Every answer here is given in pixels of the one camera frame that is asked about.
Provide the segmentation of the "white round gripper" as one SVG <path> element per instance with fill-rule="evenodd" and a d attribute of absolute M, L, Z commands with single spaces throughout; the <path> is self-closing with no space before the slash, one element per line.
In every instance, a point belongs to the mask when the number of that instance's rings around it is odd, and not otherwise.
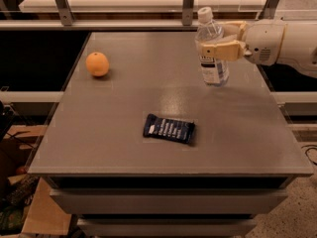
<path fill-rule="evenodd" d="M 222 44 L 203 44 L 201 52 L 208 58 L 235 61 L 245 55 L 255 64 L 272 65 L 277 61 L 286 24 L 281 20 L 259 20 L 250 24 L 246 21 L 221 22 L 224 36 L 234 40 Z"/>

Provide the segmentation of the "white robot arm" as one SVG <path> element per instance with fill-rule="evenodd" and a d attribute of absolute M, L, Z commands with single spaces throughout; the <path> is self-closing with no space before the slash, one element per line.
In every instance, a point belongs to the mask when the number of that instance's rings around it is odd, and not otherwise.
<path fill-rule="evenodd" d="M 212 59 L 235 61 L 245 58 L 260 65 L 284 64 L 299 73 L 317 73 L 317 24 L 282 20 L 221 22 L 224 36 L 201 41 L 198 53 Z"/>

